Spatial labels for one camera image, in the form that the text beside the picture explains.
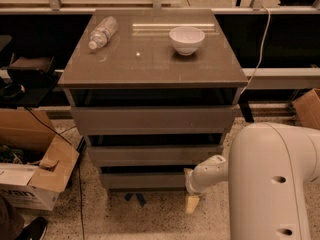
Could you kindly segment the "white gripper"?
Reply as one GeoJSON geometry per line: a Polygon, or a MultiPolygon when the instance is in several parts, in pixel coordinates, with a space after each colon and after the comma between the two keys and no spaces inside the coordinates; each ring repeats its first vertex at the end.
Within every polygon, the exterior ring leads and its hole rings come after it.
{"type": "Polygon", "coordinates": [[[190,168],[184,169],[185,187],[190,195],[186,196],[185,211],[187,214],[192,214],[199,204],[200,197],[205,193],[205,188],[196,181],[195,173],[190,168]]]}

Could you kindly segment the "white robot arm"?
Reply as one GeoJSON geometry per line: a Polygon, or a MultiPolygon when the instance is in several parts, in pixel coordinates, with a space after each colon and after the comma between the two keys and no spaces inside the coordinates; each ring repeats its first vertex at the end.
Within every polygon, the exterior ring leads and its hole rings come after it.
{"type": "Polygon", "coordinates": [[[253,123],[235,136],[228,158],[185,171],[186,212],[226,181],[231,240],[311,240],[304,184],[319,180],[319,130],[253,123]]]}

